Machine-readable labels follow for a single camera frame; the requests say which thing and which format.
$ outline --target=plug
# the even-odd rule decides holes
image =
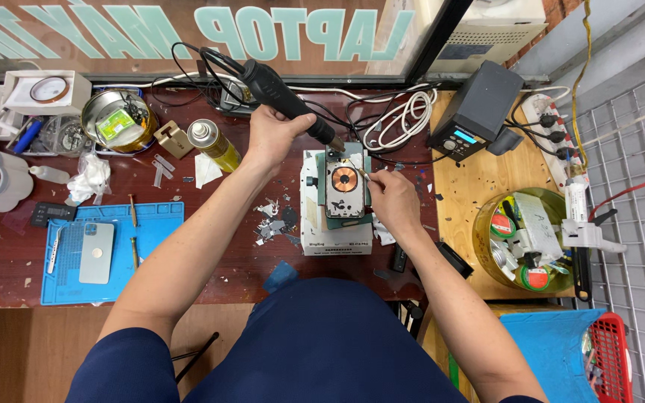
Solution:
[[[569,158],[574,156],[574,153],[576,152],[575,149],[572,149],[571,147],[562,147],[556,151],[556,158],[560,160],[566,160],[566,156],[569,155]]]
[[[564,139],[566,139],[566,133],[562,132],[561,130],[553,131],[549,133],[549,141],[551,141],[554,144],[559,144]]]
[[[556,124],[556,121],[558,120],[559,116],[556,115],[541,115],[539,117],[539,124],[542,125],[543,128],[550,128]]]

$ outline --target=glass window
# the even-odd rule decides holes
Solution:
[[[171,45],[185,41],[262,61],[281,75],[399,76],[442,2],[0,0],[0,73],[177,74]],[[175,56],[186,71],[197,69],[193,51],[179,45]]]

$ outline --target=white plastic bottle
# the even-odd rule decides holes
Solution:
[[[69,174],[50,166],[32,166],[29,168],[29,172],[39,179],[54,182],[55,184],[66,184],[69,181]]]

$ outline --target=blue silicone repair mat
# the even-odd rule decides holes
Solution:
[[[41,305],[73,303],[100,303],[114,301],[133,275],[133,250],[131,237],[136,237],[138,256],[146,259],[168,235],[184,222],[184,204],[171,203],[137,204],[138,227],[131,223],[130,205],[79,207],[72,222],[61,219],[49,220],[47,252],[44,256],[44,279],[41,281]],[[111,271],[107,284],[84,284],[79,282],[81,249],[84,240],[84,225],[100,222],[114,225]],[[47,273],[54,241],[59,228],[56,264],[51,274]]]

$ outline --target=white cable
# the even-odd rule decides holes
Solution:
[[[199,75],[198,72],[190,72],[190,73],[188,73],[189,77],[196,77],[197,75]],[[175,75],[174,77],[171,77],[171,78],[159,79],[158,81],[152,82],[152,83],[149,83],[149,84],[104,84],[104,85],[94,85],[93,87],[94,88],[106,88],[106,87],[148,88],[148,87],[151,87],[151,86],[154,86],[154,85],[163,84],[165,82],[171,82],[171,81],[173,81],[173,80],[175,80],[177,78],[184,78],[185,76],[186,76],[185,74],[179,74],[179,75]]]
[[[417,85],[414,85],[412,87],[407,88],[406,91],[407,90],[415,90],[415,89],[421,88],[421,87],[427,87],[429,85],[430,84],[428,84],[426,82],[422,83],[422,84],[417,84]],[[317,92],[317,93],[340,93],[340,94],[345,94],[346,96],[351,97],[354,100],[359,100],[359,99],[362,98],[361,96],[356,96],[355,94],[350,93],[350,92],[345,91],[345,90],[342,90],[340,88],[307,88],[307,87],[289,87],[289,88],[294,90],[294,91],[310,91],[310,92]],[[398,94],[398,95],[395,96],[395,98],[403,96],[403,95],[405,95],[405,94],[404,93]],[[389,102],[389,100],[390,100],[390,98],[383,98],[381,100],[377,100],[377,99],[363,100],[363,102],[366,102],[366,103],[383,103],[383,102]]]
[[[600,135],[597,138],[595,138],[594,140],[589,140],[589,141],[587,141],[585,143],[582,143],[581,146],[586,147],[591,143],[595,143],[596,141],[602,141],[605,138],[609,137],[610,135],[616,134],[616,133],[622,131],[623,129],[628,128],[629,126],[635,125],[635,124],[637,124],[637,123],[639,123],[640,121],[643,121],[643,120],[645,120],[645,115],[641,116],[640,118],[634,119],[633,121],[621,126],[620,128],[618,128],[618,129],[616,129],[614,131],[610,131],[610,132],[608,132],[606,134]]]
[[[556,102],[560,100],[561,98],[567,96],[571,92],[571,88],[567,87],[566,85],[555,85],[553,87],[543,87],[543,88],[533,88],[531,90],[521,90],[521,93],[537,93],[539,91],[546,91],[546,90],[566,90],[564,93],[556,98],[552,98],[552,102]]]
[[[394,147],[399,146],[400,144],[404,143],[407,141],[410,137],[413,135],[416,135],[417,133],[420,133],[421,131],[424,130],[426,127],[427,123],[429,122],[429,118],[432,115],[432,104],[434,104],[437,101],[437,89],[432,90],[432,98],[430,98],[427,95],[426,91],[418,91],[415,94],[413,94],[410,99],[404,104],[400,105],[391,111],[389,111],[387,114],[379,118],[375,123],[373,123],[367,131],[365,131],[365,134],[363,135],[363,145],[367,148],[367,150],[370,151],[380,151],[384,149],[392,149]],[[421,101],[424,105],[419,105],[415,106],[415,104]],[[391,115],[393,115],[395,112],[400,110],[401,108],[404,108],[401,114],[399,114],[396,118],[394,118],[381,132],[380,136],[377,139],[378,146],[377,147],[371,147],[368,142],[367,142],[367,136],[368,134],[375,128],[376,123],[378,121],[384,121],[385,119],[389,118]],[[424,109],[421,114],[417,115],[415,113],[416,110]],[[407,116],[407,113],[412,115],[413,118],[417,119],[417,123],[413,124],[410,128],[405,127],[405,117]],[[397,122],[400,122],[400,126],[402,127],[402,131],[404,132],[402,135],[400,135],[398,138],[395,138],[394,140],[390,141],[389,143],[383,143],[382,142],[382,137],[387,133],[387,131]]]

